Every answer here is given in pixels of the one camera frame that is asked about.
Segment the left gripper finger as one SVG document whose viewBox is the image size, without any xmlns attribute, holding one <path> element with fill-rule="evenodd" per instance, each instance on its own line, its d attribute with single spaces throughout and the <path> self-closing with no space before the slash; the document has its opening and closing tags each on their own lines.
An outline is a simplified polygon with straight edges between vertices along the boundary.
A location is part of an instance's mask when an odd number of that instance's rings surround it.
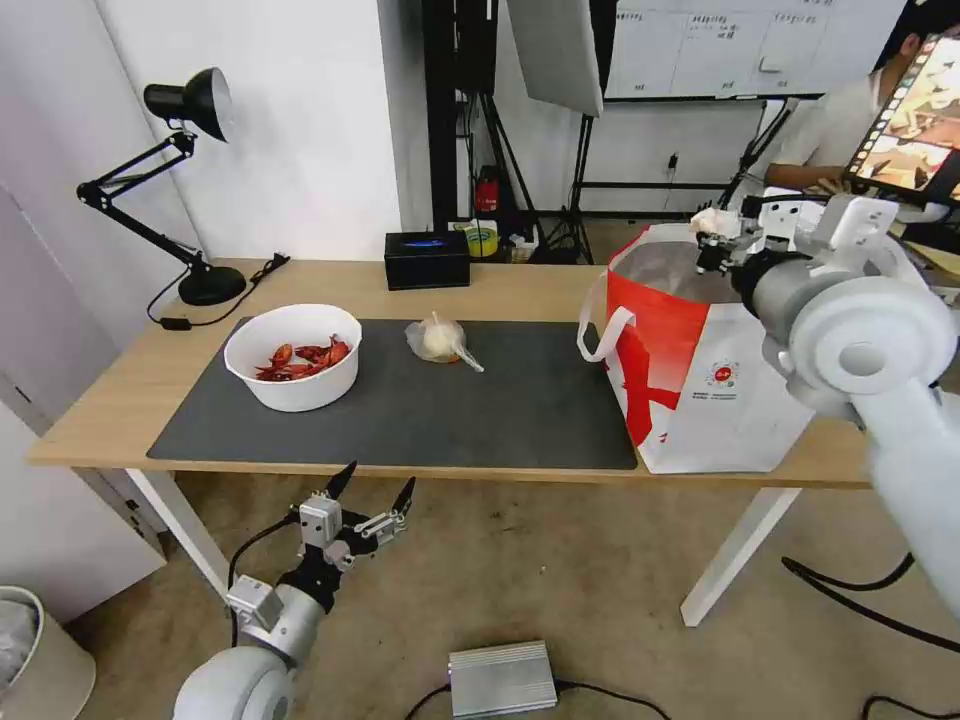
<svg viewBox="0 0 960 720">
<path fill-rule="evenodd" d="M 339 512 L 341 510 L 340 496 L 346 490 L 356 468 L 357 461 L 354 460 L 332 475 L 324 488 L 311 496 L 311 508 L 317 512 Z"/>
<path fill-rule="evenodd" d="M 364 540 L 391 542 L 406 530 L 407 513 L 412 505 L 416 478 L 410 477 L 388 511 L 376 514 L 353 526 L 353 531 Z"/>
</svg>

